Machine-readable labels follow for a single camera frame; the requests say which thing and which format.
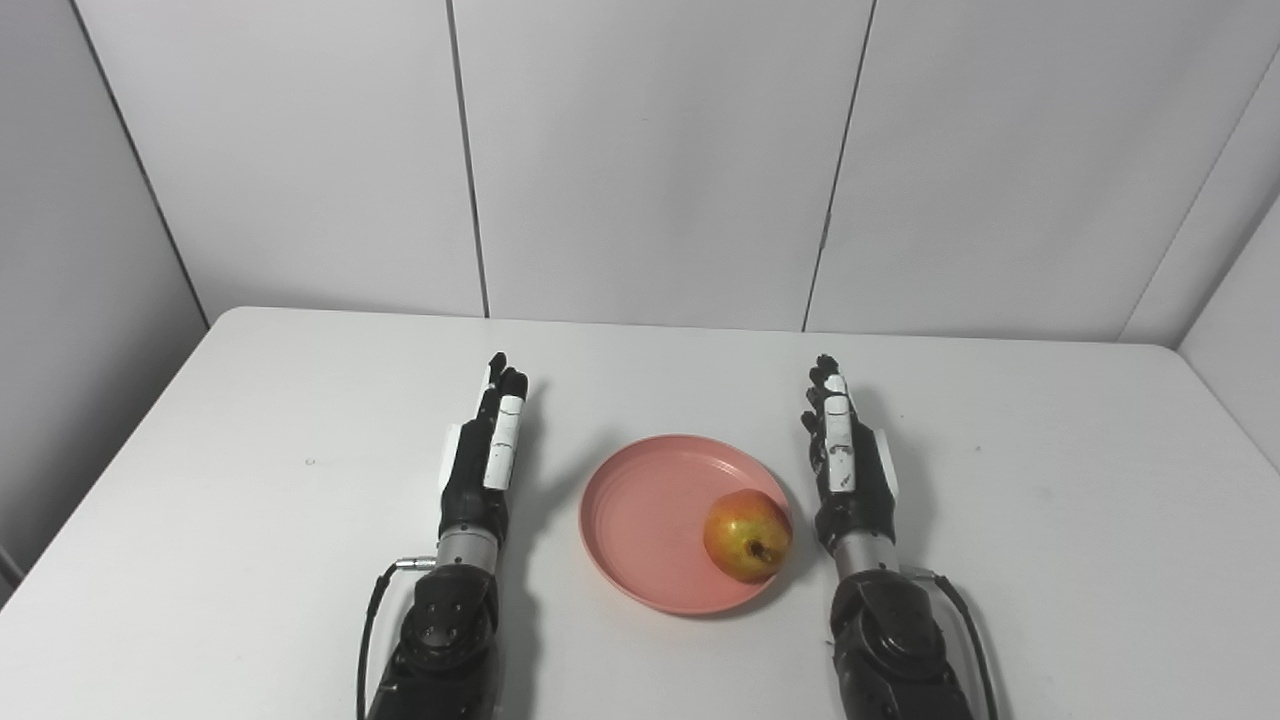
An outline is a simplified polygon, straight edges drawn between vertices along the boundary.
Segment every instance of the apple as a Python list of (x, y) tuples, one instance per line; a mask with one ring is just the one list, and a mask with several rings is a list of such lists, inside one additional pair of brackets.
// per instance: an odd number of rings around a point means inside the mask
[(726, 575), (763, 583), (778, 571), (791, 548), (791, 521), (758, 489), (731, 492), (712, 503), (703, 525), (703, 547)]

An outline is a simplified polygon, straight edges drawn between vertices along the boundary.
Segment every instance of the robotic arm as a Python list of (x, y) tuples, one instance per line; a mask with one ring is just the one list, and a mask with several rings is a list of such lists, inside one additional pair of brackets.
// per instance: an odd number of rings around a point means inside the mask
[(883, 436), (858, 419), (833, 359), (818, 357), (809, 379), (813, 411), (801, 423), (812, 438), (809, 460), (822, 498), (814, 524), (840, 573), (831, 632), (845, 715), (973, 720), (928, 592), (899, 568), (896, 477)]
[[(498, 553), (507, 536), (506, 489), (529, 379), (498, 354), (476, 416), (457, 429), (440, 497), (436, 557), (397, 561), (379, 578), (361, 643), (357, 717), (365, 710), (365, 659), (372, 616), (397, 569), (429, 570), (387, 661), (372, 720), (485, 720), (497, 692)], [(445, 447), (445, 454), (451, 448)]]

